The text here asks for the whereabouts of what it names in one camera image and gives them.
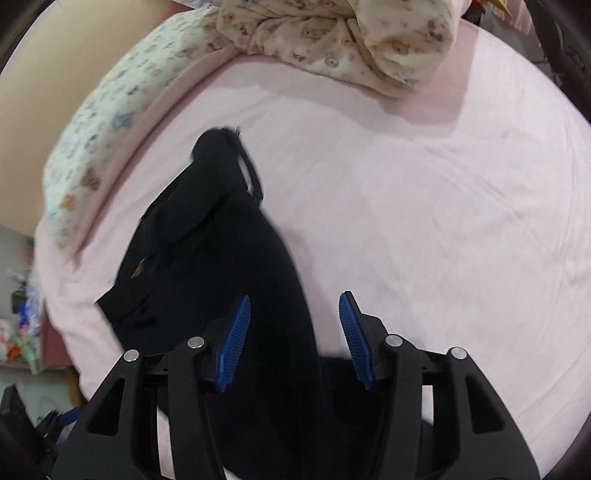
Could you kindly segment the floral patterned quilt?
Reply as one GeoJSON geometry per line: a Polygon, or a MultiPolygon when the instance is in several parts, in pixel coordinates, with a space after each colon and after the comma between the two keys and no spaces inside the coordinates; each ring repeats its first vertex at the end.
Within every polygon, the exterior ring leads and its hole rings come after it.
{"type": "Polygon", "coordinates": [[[450,52],[462,1],[224,1],[217,29],[249,55],[391,98],[430,83],[450,52]]]}

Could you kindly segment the black pants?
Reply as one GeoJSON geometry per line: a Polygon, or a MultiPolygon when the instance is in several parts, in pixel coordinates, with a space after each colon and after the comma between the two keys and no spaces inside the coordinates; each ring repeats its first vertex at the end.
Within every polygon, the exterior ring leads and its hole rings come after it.
{"type": "Polygon", "coordinates": [[[143,214],[98,306],[121,346],[172,350],[249,297],[235,377],[208,403],[223,466],[242,479],[373,479],[391,392],[318,352],[297,269],[249,189],[238,133],[202,134],[191,163],[143,214]]]}

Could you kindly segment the pink bed sheet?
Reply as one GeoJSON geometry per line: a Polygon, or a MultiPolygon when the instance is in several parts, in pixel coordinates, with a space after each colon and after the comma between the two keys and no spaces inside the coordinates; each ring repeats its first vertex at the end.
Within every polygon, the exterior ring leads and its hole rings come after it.
{"type": "Polygon", "coordinates": [[[153,131],[75,259],[39,227],[49,316],[82,391],[121,353],[95,301],[141,215],[217,126],[242,132],[322,353],[346,353],[346,290],[420,348],[465,348],[548,473],[590,412],[590,126],[536,66],[469,23],[405,100],[239,57],[153,131]]]}

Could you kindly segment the floral patterned pillow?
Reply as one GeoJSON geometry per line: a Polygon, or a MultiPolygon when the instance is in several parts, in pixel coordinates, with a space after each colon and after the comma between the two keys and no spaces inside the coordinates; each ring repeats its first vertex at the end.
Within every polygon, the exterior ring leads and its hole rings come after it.
{"type": "Polygon", "coordinates": [[[129,50],[82,102],[43,171],[43,225],[66,258],[84,242],[110,189],[172,107],[238,53],[218,7],[175,14],[129,50]]]}

